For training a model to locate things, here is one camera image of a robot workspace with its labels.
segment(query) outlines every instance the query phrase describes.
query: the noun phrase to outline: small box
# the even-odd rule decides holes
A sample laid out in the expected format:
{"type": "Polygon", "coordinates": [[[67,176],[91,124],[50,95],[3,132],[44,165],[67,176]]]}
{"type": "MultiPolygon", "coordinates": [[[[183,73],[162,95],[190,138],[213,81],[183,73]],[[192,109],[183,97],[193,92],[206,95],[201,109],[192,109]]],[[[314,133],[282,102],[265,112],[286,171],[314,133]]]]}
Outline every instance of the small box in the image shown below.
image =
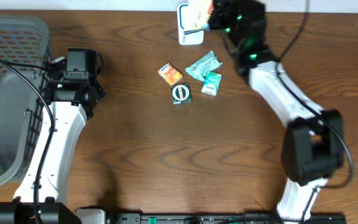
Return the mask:
{"type": "Polygon", "coordinates": [[[214,72],[207,72],[201,92],[216,96],[216,94],[218,94],[219,84],[221,83],[221,79],[222,79],[221,74],[214,73],[214,72]]]}
{"type": "Polygon", "coordinates": [[[174,105],[191,103],[191,91],[189,83],[177,84],[171,87],[172,100],[174,105]]]}
{"type": "Polygon", "coordinates": [[[183,78],[183,75],[175,69],[171,63],[167,63],[158,71],[158,74],[170,85],[174,85],[183,78]]]}

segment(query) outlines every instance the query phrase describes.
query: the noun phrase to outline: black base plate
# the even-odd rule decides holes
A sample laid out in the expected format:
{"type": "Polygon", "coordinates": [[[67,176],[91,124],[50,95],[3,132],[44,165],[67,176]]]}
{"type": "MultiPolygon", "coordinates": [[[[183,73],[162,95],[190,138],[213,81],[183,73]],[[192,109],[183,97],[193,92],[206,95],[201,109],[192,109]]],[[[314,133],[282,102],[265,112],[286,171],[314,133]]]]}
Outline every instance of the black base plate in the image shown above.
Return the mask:
{"type": "MultiPolygon", "coordinates": [[[[140,215],[136,213],[116,214],[117,224],[218,224],[227,220],[244,218],[234,224],[282,224],[277,215],[264,212],[247,212],[243,215],[140,215]]],[[[305,223],[346,224],[346,217],[338,214],[312,215],[305,223]]]]}

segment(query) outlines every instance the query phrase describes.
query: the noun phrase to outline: cable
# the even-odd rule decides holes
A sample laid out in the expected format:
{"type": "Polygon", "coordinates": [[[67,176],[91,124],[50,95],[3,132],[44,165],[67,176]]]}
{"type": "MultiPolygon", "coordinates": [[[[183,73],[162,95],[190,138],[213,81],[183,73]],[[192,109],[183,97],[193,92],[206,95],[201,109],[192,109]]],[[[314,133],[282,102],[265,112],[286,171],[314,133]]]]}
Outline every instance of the cable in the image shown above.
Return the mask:
{"type": "Polygon", "coordinates": [[[261,214],[260,212],[252,211],[252,210],[247,210],[247,211],[244,212],[244,214],[242,214],[241,216],[242,216],[243,218],[245,218],[247,214],[252,213],[252,212],[253,212],[253,213],[258,213],[258,214],[259,214],[259,217],[260,217],[260,218],[263,218],[263,217],[262,217],[262,214],[261,214]]]}
{"type": "Polygon", "coordinates": [[[200,221],[199,224],[204,224],[204,221],[202,218],[194,218],[194,219],[190,220],[189,224],[195,224],[198,221],[200,221]]]}
{"type": "Polygon", "coordinates": [[[15,63],[15,62],[7,62],[7,61],[5,61],[5,63],[7,63],[8,65],[12,65],[12,66],[38,68],[38,69],[41,69],[41,70],[43,70],[45,72],[48,71],[46,68],[38,66],[38,65],[28,65],[28,64],[23,64],[23,63],[15,63]]]}
{"type": "Polygon", "coordinates": [[[278,66],[280,64],[280,62],[283,60],[283,58],[286,56],[286,54],[290,51],[290,49],[292,48],[292,46],[295,44],[295,42],[299,39],[300,35],[302,34],[303,30],[305,29],[305,25],[308,21],[309,18],[309,8],[310,8],[310,0],[306,0],[306,11],[305,11],[305,15],[303,16],[303,21],[301,23],[301,26],[298,30],[298,32],[296,33],[296,35],[294,36],[293,40],[288,44],[288,46],[285,48],[285,50],[283,51],[283,53],[281,54],[281,56],[278,58],[276,66],[275,66],[275,71],[277,74],[277,78],[280,80],[280,82],[282,83],[282,85],[288,90],[288,92],[290,92],[290,94],[302,105],[304,106],[308,111],[310,111],[310,113],[314,114],[321,122],[323,122],[324,125],[326,125],[335,135],[335,137],[339,140],[339,142],[342,144],[344,152],[346,153],[347,156],[347,160],[349,162],[349,175],[347,177],[347,179],[339,184],[339,185],[332,185],[332,186],[321,186],[320,188],[322,189],[338,189],[338,188],[343,188],[345,187],[347,184],[349,184],[351,182],[351,180],[353,179],[354,176],[354,163],[353,163],[353,158],[352,155],[350,153],[349,148],[347,147],[345,141],[343,140],[343,138],[341,137],[341,135],[338,133],[338,131],[327,121],[325,120],[318,112],[316,112],[313,108],[311,108],[309,105],[307,105],[302,99],[300,99],[288,86],[287,84],[283,81],[283,79],[281,78],[281,73],[278,71],[278,66]]]}
{"type": "Polygon", "coordinates": [[[240,222],[264,222],[269,221],[270,222],[294,222],[299,223],[299,220],[279,220],[279,219],[273,219],[273,218],[251,218],[251,217],[243,217],[243,218],[237,218],[234,220],[225,220],[223,222],[220,222],[218,224],[230,224],[230,223],[240,223],[240,222]]]}
{"type": "Polygon", "coordinates": [[[183,34],[185,35],[189,35],[189,34],[194,34],[194,33],[197,33],[199,31],[209,31],[209,29],[199,29],[199,30],[187,30],[187,31],[184,31],[183,34]]]}
{"type": "Polygon", "coordinates": [[[37,174],[35,175],[35,180],[34,180],[34,202],[33,202],[33,209],[34,209],[34,217],[35,217],[35,222],[36,224],[41,224],[41,218],[40,215],[38,213],[38,193],[39,193],[39,180],[40,180],[40,176],[41,176],[41,171],[42,171],[42,167],[44,165],[45,162],[45,158],[47,156],[48,153],[48,148],[50,145],[50,141],[52,140],[52,136],[53,136],[53,132],[55,130],[55,119],[53,118],[53,114],[47,104],[47,102],[45,102],[45,99],[43,98],[43,96],[41,95],[41,92],[38,91],[37,87],[35,87],[28,79],[26,79],[25,76],[23,76],[23,74],[21,74],[20,72],[18,72],[14,67],[12,67],[9,63],[3,61],[0,59],[0,63],[5,66],[8,70],[10,70],[11,72],[15,73],[18,77],[20,77],[24,82],[26,82],[26,84],[28,84],[28,86],[37,94],[37,96],[40,98],[42,104],[44,105],[45,109],[47,110],[47,113],[49,115],[50,118],[50,129],[49,129],[49,135],[48,135],[48,139],[47,142],[45,143],[45,149],[42,153],[41,156],[41,160],[40,160],[40,164],[38,166],[37,169],[37,174]]]}
{"type": "Polygon", "coordinates": [[[226,52],[229,54],[230,57],[234,58],[234,54],[235,53],[232,53],[229,49],[229,45],[227,44],[227,41],[226,41],[226,37],[222,37],[222,41],[223,41],[223,46],[224,48],[226,49],[226,52]]]}
{"type": "Polygon", "coordinates": [[[242,46],[247,42],[247,39],[241,39],[240,42],[237,45],[236,52],[234,54],[236,63],[239,64],[240,62],[240,51],[242,50],[242,46]]]}

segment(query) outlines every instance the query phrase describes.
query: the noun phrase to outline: snack package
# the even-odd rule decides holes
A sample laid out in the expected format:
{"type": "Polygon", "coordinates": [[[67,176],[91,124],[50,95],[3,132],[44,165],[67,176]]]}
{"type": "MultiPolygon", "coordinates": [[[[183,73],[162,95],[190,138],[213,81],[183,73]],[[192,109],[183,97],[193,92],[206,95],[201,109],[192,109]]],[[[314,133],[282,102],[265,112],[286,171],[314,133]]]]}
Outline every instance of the snack package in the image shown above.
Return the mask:
{"type": "Polygon", "coordinates": [[[202,93],[216,96],[219,90],[219,84],[221,83],[222,75],[214,72],[207,72],[202,93]]]}
{"type": "Polygon", "coordinates": [[[183,75],[177,69],[172,67],[171,63],[164,65],[158,71],[158,74],[171,86],[183,78],[183,75]]]}
{"type": "Polygon", "coordinates": [[[171,87],[172,100],[174,105],[191,103],[191,91],[189,83],[177,84],[171,87]]]}
{"type": "Polygon", "coordinates": [[[199,81],[205,81],[205,76],[208,71],[213,71],[219,68],[223,63],[218,61],[213,51],[210,51],[204,57],[199,59],[196,63],[186,68],[186,72],[189,73],[193,78],[199,81]]]}
{"type": "Polygon", "coordinates": [[[208,21],[214,9],[213,0],[189,0],[192,11],[190,30],[209,29],[208,21]]]}

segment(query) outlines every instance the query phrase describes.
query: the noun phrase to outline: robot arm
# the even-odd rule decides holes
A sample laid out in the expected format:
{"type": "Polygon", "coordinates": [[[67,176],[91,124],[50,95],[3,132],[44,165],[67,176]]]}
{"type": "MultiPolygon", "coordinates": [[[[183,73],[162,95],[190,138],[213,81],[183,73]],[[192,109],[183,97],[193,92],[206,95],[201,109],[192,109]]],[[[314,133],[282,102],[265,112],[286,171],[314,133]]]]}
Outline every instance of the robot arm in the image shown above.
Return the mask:
{"type": "MultiPolygon", "coordinates": [[[[39,202],[53,200],[66,204],[67,179],[78,136],[86,124],[86,113],[81,105],[72,106],[71,102],[52,102],[50,109],[55,118],[55,134],[41,173],[39,202]]],[[[47,118],[46,109],[43,115],[47,118]]],[[[49,119],[44,119],[29,170],[14,195],[22,203],[33,202],[34,177],[48,138],[49,127],[49,119]]]]}
{"type": "Polygon", "coordinates": [[[288,180],[277,213],[282,220],[310,218],[310,210],[321,187],[343,164],[342,145],[301,101],[328,121],[342,137],[338,111],[325,111],[311,101],[288,77],[282,64],[265,44],[265,7],[255,0],[214,0],[210,29],[226,30],[237,50],[232,55],[237,71],[274,110],[287,129],[282,162],[288,180]]]}

